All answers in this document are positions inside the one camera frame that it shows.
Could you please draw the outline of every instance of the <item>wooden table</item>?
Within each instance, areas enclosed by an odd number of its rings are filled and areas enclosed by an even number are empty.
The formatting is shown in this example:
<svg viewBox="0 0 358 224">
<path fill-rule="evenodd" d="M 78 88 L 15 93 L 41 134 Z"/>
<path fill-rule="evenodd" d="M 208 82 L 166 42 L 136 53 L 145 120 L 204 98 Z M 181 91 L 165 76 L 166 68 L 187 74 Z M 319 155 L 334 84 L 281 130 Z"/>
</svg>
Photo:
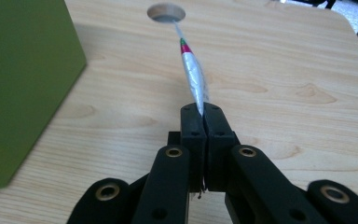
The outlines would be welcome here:
<svg viewBox="0 0 358 224">
<path fill-rule="evenodd" d="M 0 223 L 64 223 L 95 181 L 147 174 L 179 109 L 192 103 L 158 1 L 66 4 L 88 66 L 11 184 Z M 305 189 L 331 179 L 358 193 L 358 38 L 340 15 L 267 0 L 173 1 L 243 144 L 261 148 Z M 229 223 L 223 193 L 190 202 L 189 223 Z"/>
</svg>

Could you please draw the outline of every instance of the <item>wooden tabletop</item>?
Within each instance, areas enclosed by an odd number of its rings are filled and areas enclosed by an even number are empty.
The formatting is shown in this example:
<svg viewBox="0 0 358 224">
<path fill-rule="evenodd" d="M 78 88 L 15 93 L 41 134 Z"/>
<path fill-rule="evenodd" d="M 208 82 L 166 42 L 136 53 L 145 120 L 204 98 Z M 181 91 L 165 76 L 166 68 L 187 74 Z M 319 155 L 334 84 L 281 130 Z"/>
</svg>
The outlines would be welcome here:
<svg viewBox="0 0 358 224">
<path fill-rule="evenodd" d="M 64 223 L 94 182 L 150 171 L 179 110 L 193 103 L 158 1 L 65 1 L 88 66 L 11 184 L 0 223 Z M 171 1 L 243 144 L 295 185 L 331 179 L 358 194 L 358 38 L 330 10 L 267 0 Z M 229 223 L 223 193 L 190 202 L 189 223 Z"/>
</svg>

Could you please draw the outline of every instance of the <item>round joint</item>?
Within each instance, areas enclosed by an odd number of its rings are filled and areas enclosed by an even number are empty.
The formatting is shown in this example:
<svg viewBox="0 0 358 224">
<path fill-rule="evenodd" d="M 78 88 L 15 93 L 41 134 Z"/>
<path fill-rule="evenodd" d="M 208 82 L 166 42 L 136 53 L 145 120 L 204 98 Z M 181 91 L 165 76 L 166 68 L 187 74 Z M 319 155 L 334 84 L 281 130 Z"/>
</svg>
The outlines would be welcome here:
<svg viewBox="0 0 358 224">
<path fill-rule="evenodd" d="M 120 193 L 120 187 L 116 183 L 108 183 L 100 186 L 95 192 L 95 197 L 99 201 L 109 201 Z"/>
<path fill-rule="evenodd" d="M 242 147 L 239 150 L 240 154 L 245 157 L 254 157 L 257 153 L 254 149 L 249 147 Z"/>
<path fill-rule="evenodd" d="M 172 147 L 172 148 L 168 148 L 166 151 L 165 151 L 165 154 L 168 156 L 168 157 L 180 157 L 182 156 L 183 152 L 181 149 L 177 148 L 177 147 Z"/>
<path fill-rule="evenodd" d="M 321 193 L 328 200 L 335 203 L 348 203 L 350 201 L 348 194 L 332 186 L 325 185 L 321 187 Z"/>
</svg>

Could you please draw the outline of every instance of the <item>floor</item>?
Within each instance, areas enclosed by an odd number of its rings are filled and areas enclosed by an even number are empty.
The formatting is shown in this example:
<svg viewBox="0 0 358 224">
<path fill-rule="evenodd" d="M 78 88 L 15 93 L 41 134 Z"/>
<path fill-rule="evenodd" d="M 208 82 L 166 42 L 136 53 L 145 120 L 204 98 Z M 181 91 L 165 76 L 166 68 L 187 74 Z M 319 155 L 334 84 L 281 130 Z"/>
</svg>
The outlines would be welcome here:
<svg viewBox="0 0 358 224">
<path fill-rule="evenodd" d="M 299 3 L 295 0 L 281 0 L 286 4 L 304 5 L 310 7 L 308 4 Z M 320 8 L 324 8 L 326 3 L 319 5 Z M 358 0 L 337 0 L 332 7 L 332 10 L 342 14 L 350 22 L 351 27 L 358 32 Z"/>
</svg>

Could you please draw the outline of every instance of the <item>table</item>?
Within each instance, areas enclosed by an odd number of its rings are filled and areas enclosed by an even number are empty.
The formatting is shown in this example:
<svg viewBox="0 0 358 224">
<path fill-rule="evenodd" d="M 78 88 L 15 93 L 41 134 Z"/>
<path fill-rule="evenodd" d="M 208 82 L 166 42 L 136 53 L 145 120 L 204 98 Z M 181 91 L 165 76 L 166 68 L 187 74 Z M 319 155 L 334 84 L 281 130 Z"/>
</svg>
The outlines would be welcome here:
<svg viewBox="0 0 358 224">
<path fill-rule="evenodd" d="M 0 223 L 64 223 L 94 182 L 147 174 L 192 103 L 158 1 L 65 1 L 88 66 L 11 184 Z M 358 38 L 340 15 L 267 0 L 173 1 L 211 102 L 243 144 L 297 186 L 331 179 L 358 193 Z M 192 199 L 189 223 L 229 223 L 223 193 Z"/>
</svg>

